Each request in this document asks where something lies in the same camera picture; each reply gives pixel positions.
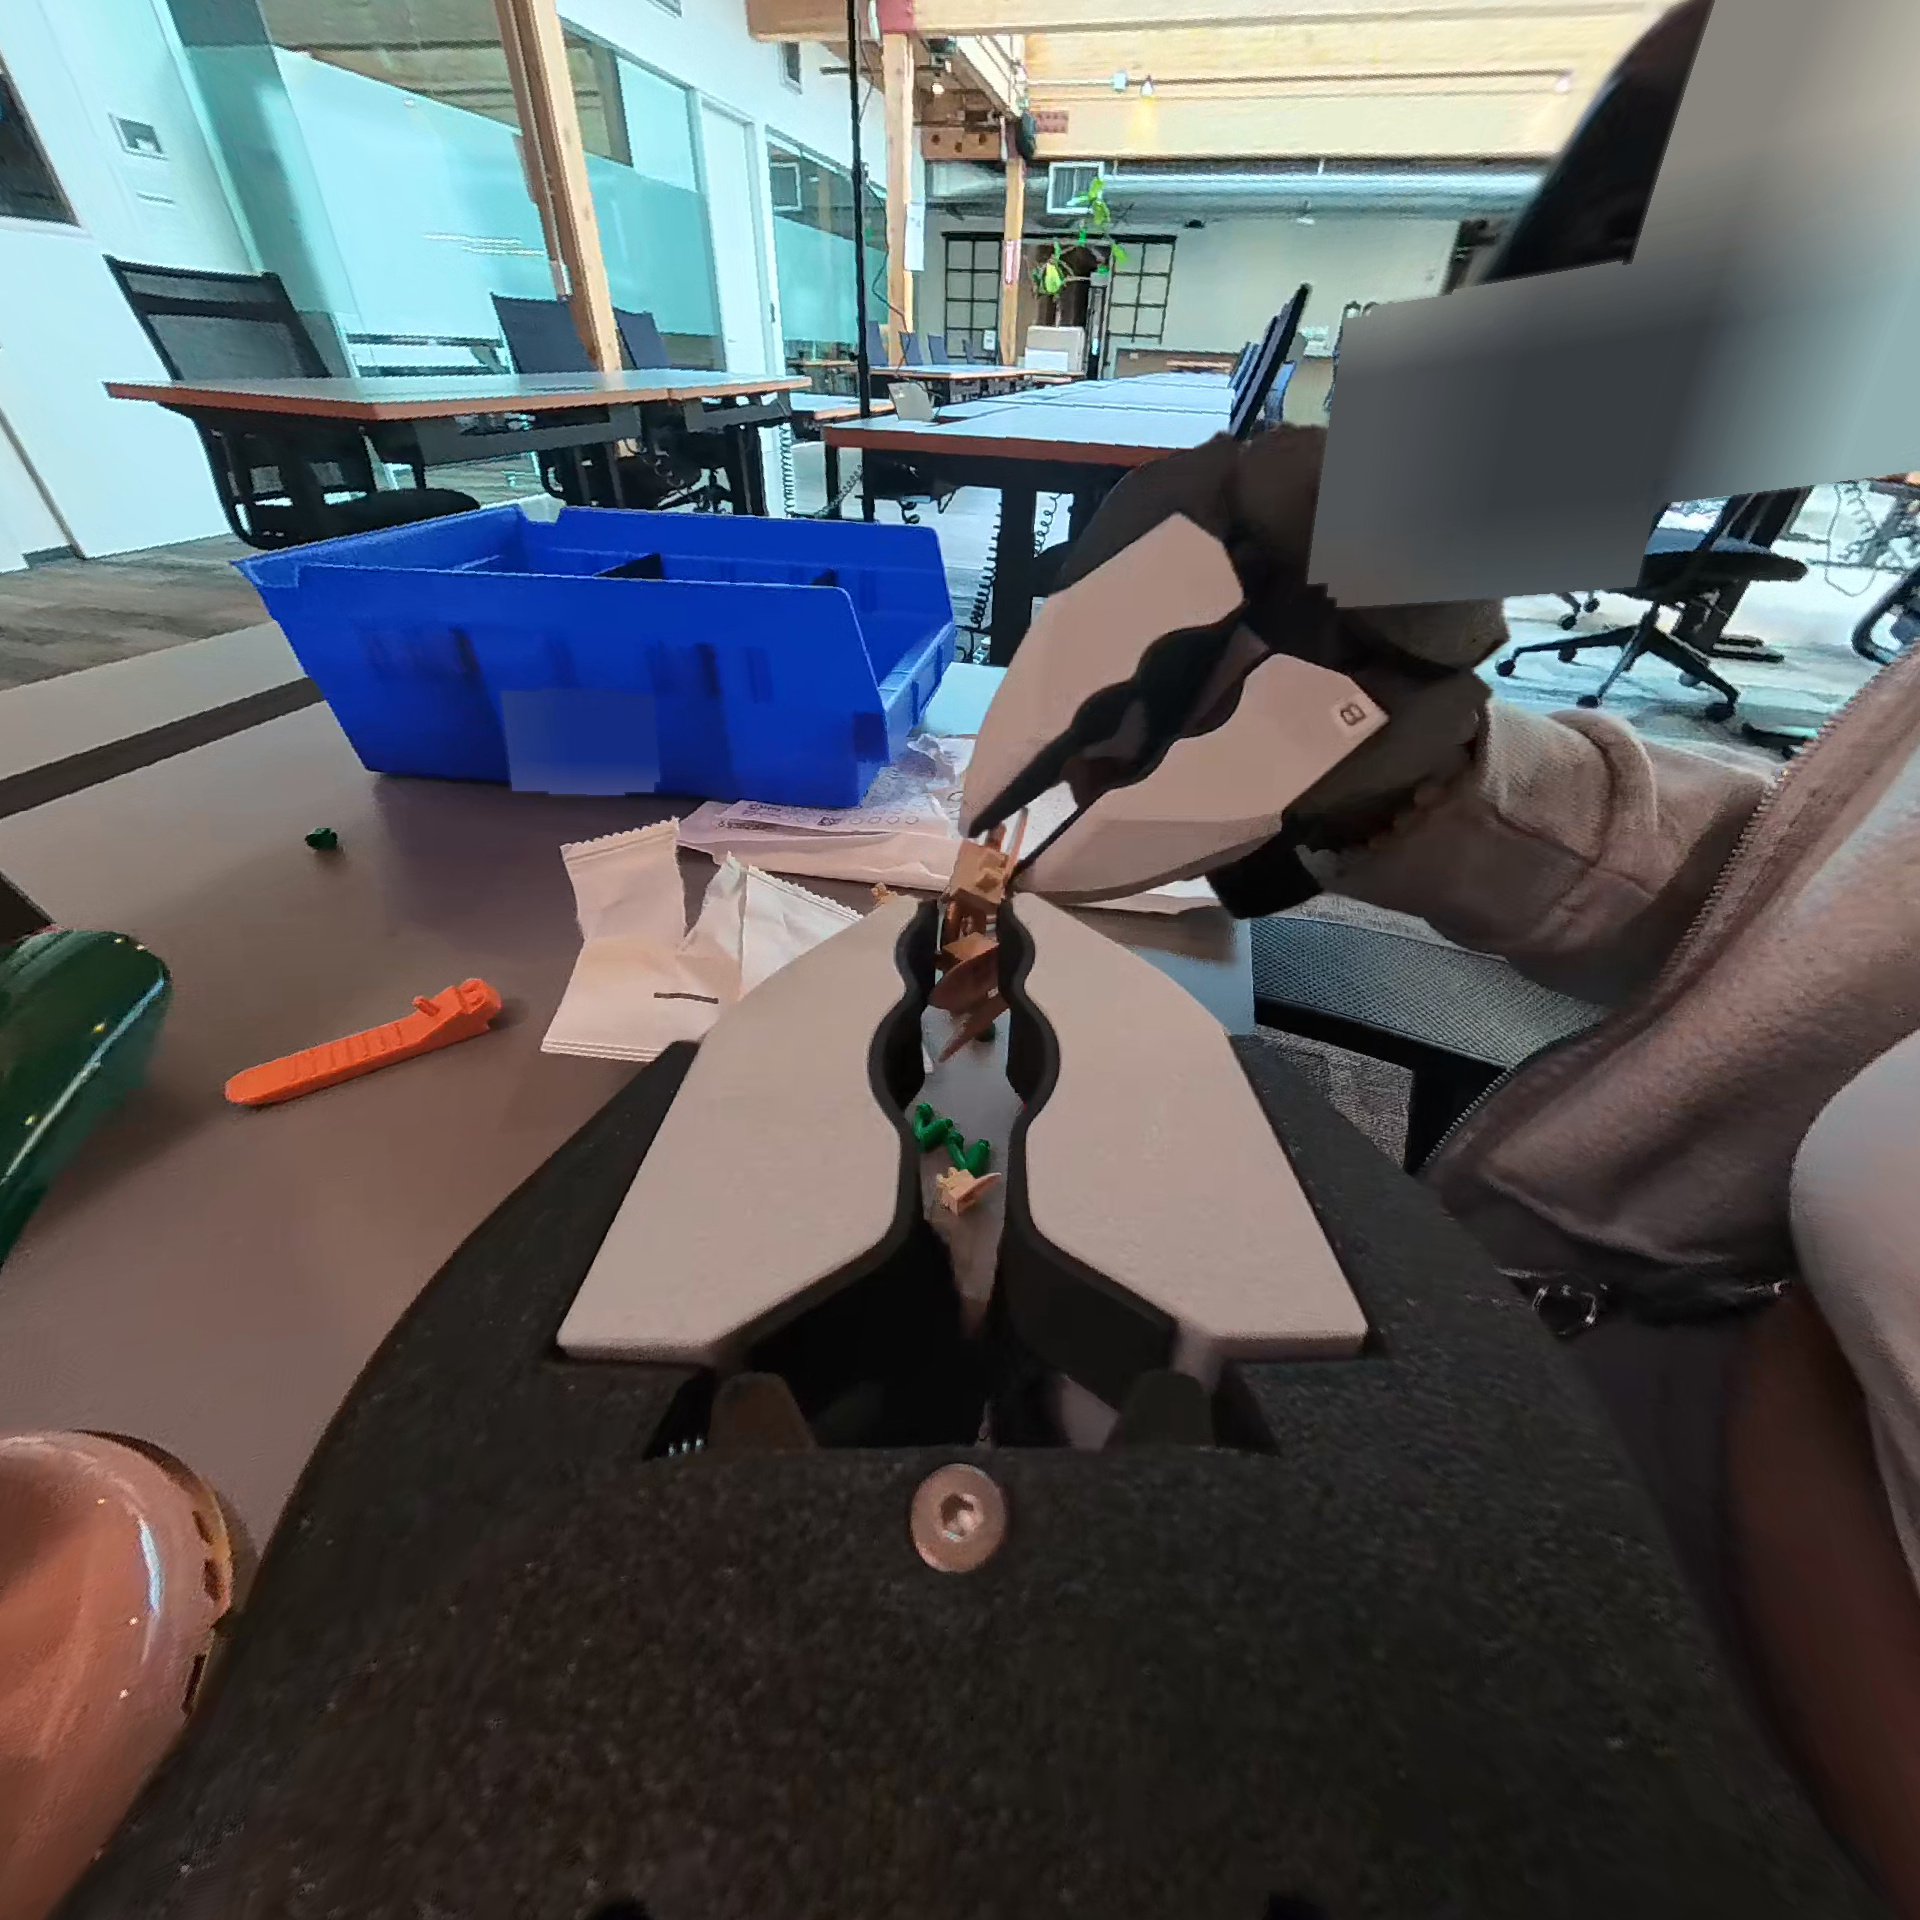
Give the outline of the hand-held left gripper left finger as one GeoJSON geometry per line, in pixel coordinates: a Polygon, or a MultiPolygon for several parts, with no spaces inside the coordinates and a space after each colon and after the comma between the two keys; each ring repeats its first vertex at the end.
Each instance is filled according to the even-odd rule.
{"type": "Polygon", "coordinates": [[[932,904],[883,904],[715,1021],[563,1355],[772,1377],[828,1442],[977,1437],[977,1343],[905,1117],[938,928],[932,904]]]}

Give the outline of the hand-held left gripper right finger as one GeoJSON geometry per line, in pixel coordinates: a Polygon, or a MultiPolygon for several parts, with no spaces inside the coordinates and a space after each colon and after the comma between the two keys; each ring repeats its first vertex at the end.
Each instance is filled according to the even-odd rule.
{"type": "Polygon", "coordinates": [[[1063,907],[1001,913],[1019,1114],[988,1340],[991,1437],[1100,1442],[1138,1385],[1349,1362],[1370,1321],[1230,1029],[1063,907]]]}

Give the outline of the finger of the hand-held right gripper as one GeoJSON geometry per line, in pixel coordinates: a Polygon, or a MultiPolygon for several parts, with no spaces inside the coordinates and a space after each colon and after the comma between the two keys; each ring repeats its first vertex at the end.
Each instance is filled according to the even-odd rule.
{"type": "Polygon", "coordinates": [[[1073,761],[1124,753],[1119,780],[1025,851],[1017,890],[1089,906],[1226,868],[1388,723],[1350,680],[1295,656],[1252,665],[1204,732],[1183,716],[1195,690],[1186,665],[1155,674],[1129,645],[1019,653],[980,723],[982,829],[1066,785],[1073,761]]]}
{"type": "Polygon", "coordinates": [[[1084,761],[1142,772],[1199,706],[1241,610],[1227,546],[1186,516],[1051,594],[977,729],[959,833],[1006,824],[1084,761]]]}

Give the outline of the person's right forearm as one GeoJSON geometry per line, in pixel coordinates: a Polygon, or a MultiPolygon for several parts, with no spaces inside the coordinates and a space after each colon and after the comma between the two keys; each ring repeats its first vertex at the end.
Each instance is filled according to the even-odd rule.
{"type": "Polygon", "coordinates": [[[1492,703],[1460,772],[1332,855],[1331,890],[1603,999],[1665,961],[1769,780],[1598,712],[1492,703]]]}

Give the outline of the grey desk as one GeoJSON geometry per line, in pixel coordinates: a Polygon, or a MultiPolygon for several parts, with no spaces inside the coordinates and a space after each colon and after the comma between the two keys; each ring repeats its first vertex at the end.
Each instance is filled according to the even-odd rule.
{"type": "Polygon", "coordinates": [[[561,848],[635,808],[367,775],[311,704],[5,821],[66,925],[171,969],[148,1081],[5,1259],[5,1427],[203,1473],[269,1575],[399,1581],[637,1458],[686,1367],[558,1352],[684,1064],[550,1058],[580,935],[561,848]],[[334,828],[318,855],[303,835],[334,828]],[[470,976],[475,1041],[268,1109],[237,1072],[470,976]]]}

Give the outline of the long wooden-top desk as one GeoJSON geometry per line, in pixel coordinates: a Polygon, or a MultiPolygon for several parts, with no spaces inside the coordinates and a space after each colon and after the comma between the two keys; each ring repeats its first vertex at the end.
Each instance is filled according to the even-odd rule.
{"type": "Polygon", "coordinates": [[[618,453],[649,426],[725,434],[727,475],[763,513],[763,472],[747,433],[781,426],[803,376],[725,376],[655,369],[614,376],[409,376],[287,379],[111,379],[111,400],[143,400],[189,421],[228,527],[257,548],[337,537],[345,522],[318,468],[354,442],[367,465],[475,465],[515,453],[566,453],[583,489],[605,481],[618,508],[635,497],[618,453]]]}

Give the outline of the row of black monitors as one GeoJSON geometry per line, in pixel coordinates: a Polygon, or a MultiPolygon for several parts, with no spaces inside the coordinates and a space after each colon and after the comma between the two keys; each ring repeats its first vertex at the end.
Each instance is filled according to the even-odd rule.
{"type": "Polygon", "coordinates": [[[1251,346],[1231,373],[1230,388],[1230,437],[1246,442],[1259,428],[1267,404],[1281,381],[1281,373],[1290,363],[1290,352],[1311,297],[1311,285],[1302,282],[1286,305],[1271,319],[1259,344],[1251,346]]]}

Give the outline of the hanging green plant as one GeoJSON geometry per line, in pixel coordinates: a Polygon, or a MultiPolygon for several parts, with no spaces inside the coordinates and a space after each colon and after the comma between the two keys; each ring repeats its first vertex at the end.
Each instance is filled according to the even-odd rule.
{"type": "Polygon", "coordinates": [[[1054,237],[1041,265],[1030,272],[1042,303],[1058,303],[1070,285],[1108,280],[1124,265],[1126,250],[1114,237],[1108,178],[1100,167],[1077,178],[1075,192],[1049,210],[1073,217],[1073,235],[1054,237]]]}

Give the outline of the printed white paper sheet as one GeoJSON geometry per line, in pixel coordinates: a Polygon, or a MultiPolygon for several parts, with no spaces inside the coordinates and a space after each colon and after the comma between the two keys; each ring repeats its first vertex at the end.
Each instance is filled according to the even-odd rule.
{"type": "Polygon", "coordinates": [[[708,801],[679,824],[679,845],[788,877],[938,897],[962,845],[957,802],[974,745],[971,737],[914,733],[854,808],[708,801]]]}

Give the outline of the orange brick separator tool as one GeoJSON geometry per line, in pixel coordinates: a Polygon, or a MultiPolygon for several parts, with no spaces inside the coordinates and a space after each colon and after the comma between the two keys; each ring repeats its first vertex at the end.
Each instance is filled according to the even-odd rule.
{"type": "Polygon", "coordinates": [[[223,1097],[237,1109],[268,1109],[407,1065],[482,1037],[502,1016],[502,1001],[485,979],[470,976],[419,996],[404,1018],[247,1067],[223,1083],[223,1097]]]}

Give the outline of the black pole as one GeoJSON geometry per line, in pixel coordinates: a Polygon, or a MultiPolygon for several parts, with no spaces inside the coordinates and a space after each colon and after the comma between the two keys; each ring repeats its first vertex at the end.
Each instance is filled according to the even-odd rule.
{"type": "Polygon", "coordinates": [[[854,253],[854,418],[868,424],[878,412],[875,363],[884,360],[884,319],[873,316],[875,267],[868,261],[871,221],[871,167],[867,160],[867,108],[868,77],[861,52],[863,5],[845,2],[849,31],[849,137],[851,137],[851,196],[853,196],[853,253],[854,253]]]}

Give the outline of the person's legs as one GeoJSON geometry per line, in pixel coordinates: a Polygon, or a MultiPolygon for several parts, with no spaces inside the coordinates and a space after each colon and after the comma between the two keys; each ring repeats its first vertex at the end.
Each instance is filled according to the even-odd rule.
{"type": "Polygon", "coordinates": [[[1535,1313],[1611,1420],[1765,1738],[1893,1915],[1918,1914],[1918,1597],[1869,1401],[1804,1290],[1742,1317],[1535,1313]]]}

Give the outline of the blue office chair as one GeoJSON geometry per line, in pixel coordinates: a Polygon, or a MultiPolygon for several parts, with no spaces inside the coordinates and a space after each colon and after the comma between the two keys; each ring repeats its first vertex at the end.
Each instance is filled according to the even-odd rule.
{"type": "Polygon", "coordinates": [[[566,303],[492,296],[492,306],[517,376],[585,378],[598,371],[566,303]]]}

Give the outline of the brick orchid model in pot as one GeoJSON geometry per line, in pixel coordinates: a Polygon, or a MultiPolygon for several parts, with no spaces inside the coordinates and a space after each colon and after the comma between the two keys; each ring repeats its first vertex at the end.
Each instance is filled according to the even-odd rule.
{"type": "MultiPolygon", "coordinates": [[[[123,932],[5,946],[2,1251],[143,1081],[173,981],[123,932]]],[[[155,1442],[5,1432],[2,1805],[105,1812],[198,1703],[235,1604],[222,1499],[155,1442]]]]}

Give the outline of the black mesh office chair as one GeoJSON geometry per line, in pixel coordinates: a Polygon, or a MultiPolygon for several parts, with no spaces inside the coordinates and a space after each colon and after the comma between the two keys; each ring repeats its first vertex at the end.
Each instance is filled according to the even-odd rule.
{"type": "MultiPolygon", "coordinates": [[[[141,331],[173,381],[298,379],[329,373],[282,280],[105,261],[141,331]]],[[[231,532],[273,552],[403,524],[473,513],[458,489],[385,489],[366,433],[332,418],[198,412],[193,426],[231,532]]]]}

